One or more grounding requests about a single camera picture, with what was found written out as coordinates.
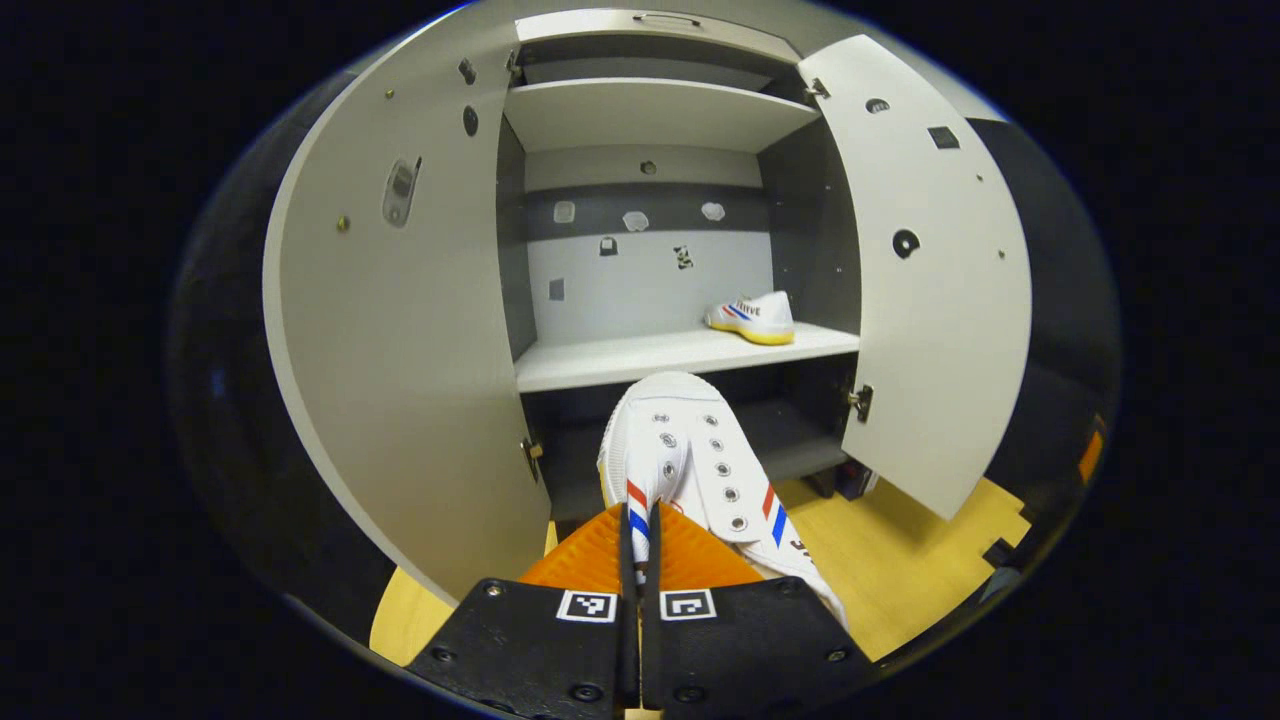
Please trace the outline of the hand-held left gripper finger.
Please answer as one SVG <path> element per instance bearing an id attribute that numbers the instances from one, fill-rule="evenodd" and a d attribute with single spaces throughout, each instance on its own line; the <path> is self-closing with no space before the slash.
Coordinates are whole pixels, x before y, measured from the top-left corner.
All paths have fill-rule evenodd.
<path id="1" fill-rule="evenodd" d="M 625 720 L 640 689 L 630 532 L 618 503 L 520 579 L 481 579 L 408 671 L 495 717 Z"/>
<path id="2" fill-rule="evenodd" d="M 652 538 L 640 685 L 664 720 L 805 720 L 872 683 L 872 661 L 804 579 L 762 577 L 667 503 Z"/>

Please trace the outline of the white cabinet door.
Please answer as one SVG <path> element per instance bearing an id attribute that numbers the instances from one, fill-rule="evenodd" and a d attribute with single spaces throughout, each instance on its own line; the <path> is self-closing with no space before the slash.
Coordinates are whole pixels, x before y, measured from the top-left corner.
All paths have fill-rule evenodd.
<path id="1" fill-rule="evenodd" d="M 859 35 L 799 63 L 851 193 L 860 348 L 844 450 L 942 519 L 1004 438 L 1027 365 L 1032 282 L 997 161 L 922 74 Z"/>
<path id="2" fill-rule="evenodd" d="M 312 465 L 452 605 L 534 564 L 550 514 L 497 243 L 515 45 L 511 20 L 463 6 L 360 73 L 292 158 L 262 261 L 271 364 Z"/>

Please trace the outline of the white striped shoe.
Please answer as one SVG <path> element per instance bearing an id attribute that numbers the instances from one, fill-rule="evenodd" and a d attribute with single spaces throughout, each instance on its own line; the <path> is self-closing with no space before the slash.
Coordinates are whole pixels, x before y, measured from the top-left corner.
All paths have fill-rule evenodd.
<path id="1" fill-rule="evenodd" d="M 782 346 L 795 338 L 795 320 L 785 291 L 714 305 L 707 310 L 704 324 L 755 345 Z"/>
<path id="2" fill-rule="evenodd" d="M 676 562 L 707 560 L 719 584 L 797 577 L 842 628 L 845 607 L 822 577 L 732 407 L 707 380 L 662 372 L 631 384 L 614 406 L 596 456 L 607 509 L 631 524 L 631 575 L 675 559 L 675 533 L 694 532 Z"/>

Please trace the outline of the white shoe cabinet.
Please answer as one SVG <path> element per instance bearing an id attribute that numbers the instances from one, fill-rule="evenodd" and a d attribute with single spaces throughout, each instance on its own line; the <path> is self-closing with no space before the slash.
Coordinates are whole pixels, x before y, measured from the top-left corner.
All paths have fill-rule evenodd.
<path id="1" fill-rule="evenodd" d="M 760 20 L 728 20 L 808 47 Z M 527 151 L 502 118 L 498 252 L 513 364 L 535 342 L 571 345 L 708 328 L 707 310 L 785 291 L 795 327 L 859 336 L 860 261 L 852 201 L 818 86 L 788 64 L 733 47 L 641 36 L 552 38 L 509 54 L 512 88 L 526 63 L 644 56 L 732 67 L 786 65 L 756 94 L 820 118 L 759 154 L 677 146 Z M 736 410 L 765 474 L 787 500 L 831 498 L 844 450 L 858 352 L 700 373 Z M 522 395 L 550 518 L 573 529 L 603 506 L 596 448 L 622 382 Z"/>

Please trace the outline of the white cabinet shelf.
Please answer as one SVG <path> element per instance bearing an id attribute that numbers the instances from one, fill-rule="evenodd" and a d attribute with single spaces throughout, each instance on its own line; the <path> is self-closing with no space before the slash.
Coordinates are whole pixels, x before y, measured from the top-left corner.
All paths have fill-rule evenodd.
<path id="1" fill-rule="evenodd" d="M 515 363 L 520 393 L 639 380 L 659 372 L 694 374 L 792 363 L 859 351 L 856 334 L 799 323 L 788 345 L 754 345 L 707 328 L 571 345 L 535 342 Z"/>
<path id="2" fill-rule="evenodd" d="M 526 63 L 524 65 L 524 82 L 526 85 L 544 85 L 571 79 L 646 78 L 723 85 L 746 91 L 760 91 L 787 69 L 786 65 L 769 63 L 763 67 L 732 67 L 708 61 L 644 56 L 576 58 Z"/>
<path id="3" fill-rule="evenodd" d="M 504 115 L 530 152 L 644 145 L 759 154 L 820 118 L 764 94 L 653 78 L 522 86 L 507 94 Z"/>

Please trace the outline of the black backdrop cloth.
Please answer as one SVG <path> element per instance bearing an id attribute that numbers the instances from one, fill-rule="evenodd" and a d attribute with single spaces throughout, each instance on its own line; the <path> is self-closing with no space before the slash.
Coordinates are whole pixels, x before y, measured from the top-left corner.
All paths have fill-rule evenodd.
<path id="1" fill-rule="evenodd" d="M 367 643 L 392 561 L 356 527 L 311 464 L 268 356 L 262 246 L 274 197 L 302 138 L 355 79 L 339 70 L 278 115 L 224 174 L 189 232 L 170 311 L 168 401 L 196 493 L 270 591 Z M 989 478 L 1027 505 L 1036 562 L 1084 489 L 1074 468 L 1093 414 L 1117 416 L 1121 309 L 1105 245 L 1060 165 L 1020 126 L 972 126 L 1025 223 L 1030 369 Z"/>

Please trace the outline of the grey box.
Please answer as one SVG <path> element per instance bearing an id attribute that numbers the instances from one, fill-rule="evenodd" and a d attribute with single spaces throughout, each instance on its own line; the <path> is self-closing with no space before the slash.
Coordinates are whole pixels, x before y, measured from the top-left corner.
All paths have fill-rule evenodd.
<path id="1" fill-rule="evenodd" d="M 855 501 L 872 492 L 879 479 L 877 471 L 856 460 L 849 460 L 835 470 L 835 492 L 847 501 Z"/>

